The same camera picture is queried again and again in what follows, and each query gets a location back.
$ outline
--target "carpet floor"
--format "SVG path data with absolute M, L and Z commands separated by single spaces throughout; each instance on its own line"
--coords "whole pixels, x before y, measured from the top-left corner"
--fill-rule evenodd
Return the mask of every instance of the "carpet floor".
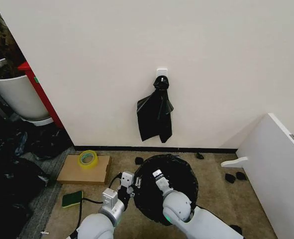
M 135 157 L 147 159 L 158 152 L 128 152 L 128 151 L 99 151 L 98 155 L 110 155 L 112 159 L 108 183 L 122 171 L 134 172 Z M 204 159 L 199 160 L 194 153 L 178 154 L 192 167 L 199 184 L 197 204 L 211 211 L 227 224 L 238 225 L 243 230 L 246 239 L 276 239 L 276 235 L 254 193 L 249 181 L 236 180 L 234 184 L 224 179 L 225 173 L 235 175 L 236 168 L 221 168 L 220 163 L 225 160 L 236 159 L 235 154 L 204 153 Z M 101 193 L 106 186 L 90 185 L 62 185 L 56 204 L 46 226 L 49 235 L 43 239 L 65 239 L 74 229 L 78 220 L 79 206 L 63 209 L 62 197 L 67 193 L 84 191 L 87 198 L 101 200 Z M 82 219 L 89 214 L 97 213 L 100 205 L 87 201 L 83 203 Z M 40 227 L 34 228 L 36 234 Z M 163 226 L 145 217 L 137 208 L 133 200 L 129 201 L 127 210 L 123 213 L 120 224 L 115 228 L 115 239 L 184 239 L 186 238 L 174 226 Z

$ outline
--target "cardboard box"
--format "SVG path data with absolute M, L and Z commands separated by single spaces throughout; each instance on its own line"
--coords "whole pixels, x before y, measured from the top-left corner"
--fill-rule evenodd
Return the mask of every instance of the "cardboard box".
M 110 156 L 98 156 L 98 164 L 93 168 L 82 168 L 78 164 L 79 155 L 67 155 L 57 181 L 63 184 L 106 184 L 110 170 Z

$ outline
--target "white plant pot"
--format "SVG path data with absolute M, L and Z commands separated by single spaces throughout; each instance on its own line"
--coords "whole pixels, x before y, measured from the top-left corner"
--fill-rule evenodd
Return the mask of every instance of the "white plant pot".
M 0 67 L 6 64 L 0 60 Z M 0 95 L 24 120 L 38 121 L 49 118 L 49 113 L 26 75 L 0 79 Z

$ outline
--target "gray rug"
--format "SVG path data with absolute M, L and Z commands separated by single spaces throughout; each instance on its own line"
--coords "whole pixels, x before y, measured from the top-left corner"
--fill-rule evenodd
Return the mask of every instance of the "gray rug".
M 63 166 L 67 154 L 75 152 L 73 148 L 69 148 L 58 155 L 56 158 L 39 161 L 33 157 L 31 153 L 27 153 L 22 158 L 26 158 L 36 163 L 45 173 L 50 175 L 50 184 L 42 190 L 42 192 L 33 199 L 29 204 L 33 212 L 32 217 L 25 224 L 19 239 L 39 239 L 41 231 L 45 229 L 47 221 L 51 215 L 55 205 L 56 198 L 61 191 L 62 185 L 56 182 L 59 172 Z

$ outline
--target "black garbage bag pile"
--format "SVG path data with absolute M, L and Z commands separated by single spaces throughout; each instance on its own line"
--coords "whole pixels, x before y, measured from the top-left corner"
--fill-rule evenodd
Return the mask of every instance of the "black garbage bag pile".
M 160 169 L 169 186 L 184 193 L 190 199 L 191 208 L 196 207 L 198 183 L 190 165 L 172 154 L 156 155 L 146 159 L 135 172 L 141 178 L 140 188 L 135 188 L 136 207 L 149 219 L 169 226 L 171 223 L 163 216 L 163 196 L 153 177 L 153 172 Z
M 0 238 L 14 239 L 30 218 L 28 203 L 49 181 L 35 163 L 0 156 Z
M 0 135 L 0 155 L 20 156 L 32 152 L 36 159 L 54 158 L 72 146 L 67 132 L 57 128 L 54 123 L 34 126 L 26 121 L 16 121 L 10 130 Z

